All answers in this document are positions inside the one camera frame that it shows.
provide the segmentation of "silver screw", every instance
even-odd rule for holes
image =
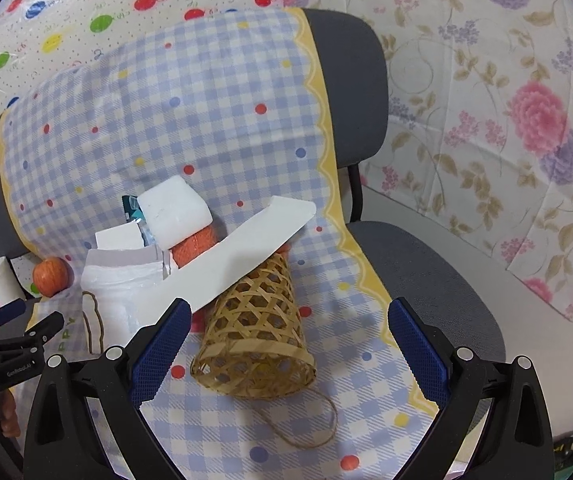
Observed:
[[[520,357],[518,357],[518,365],[520,366],[520,368],[529,370],[529,368],[531,368],[531,359],[529,359],[528,357],[524,357],[524,355],[521,355]]]
[[[471,351],[470,348],[467,348],[466,346],[461,346],[460,348],[457,349],[457,356],[460,357],[462,361],[470,361],[471,359],[473,359],[473,352]]]
[[[46,364],[49,365],[49,368],[55,368],[55,367],[59,366],[59,364],[61,362],[62,362],[62,357],[56,354],[56,355],[52,355],[51,357],[49,357]]]
[[[122,356],[122,349],[119,346],[112,346],[106,351],[106,358],[110,361],[115,361]]]

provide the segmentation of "white cardboard strip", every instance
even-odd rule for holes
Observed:
[[[134,297],[142,326],[157,322],[176,299],[196,312],[259,266],[315,215],[313,202],[273,196],[269,206],[162,283]]]

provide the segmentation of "blue dot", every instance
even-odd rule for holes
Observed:
[[[42,9],[44,9],[45,7],[46,7],[46,3],[42,2],[42,1],[35,2],[33,5],[31,5],[26,10],[26,17],[28,19],[36,17],[40,12],[42,12]]]
[[[268,460],[268,451],[263,447],[256,446],[251,448],[249,456],[253,462],[266,462]]]

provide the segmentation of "orange yarn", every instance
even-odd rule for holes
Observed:
[[[170,252],[178,267],[183,267],[215,244],[217,244],[215,230],[211,225],[207,225],[204,229],[173,246]]]

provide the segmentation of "blue gripper pad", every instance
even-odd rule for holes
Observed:
[[[152,400],[160,389],[191,329],[191,307],[180,300],[170,316],[161,319],[156,328],[157,332],[133,367],[129,395],[136,408],[145,400]]]
[[[388,318],[389,330],[422,394],[444,408],[451,395],[447,367],[401,301],[391,301]]]

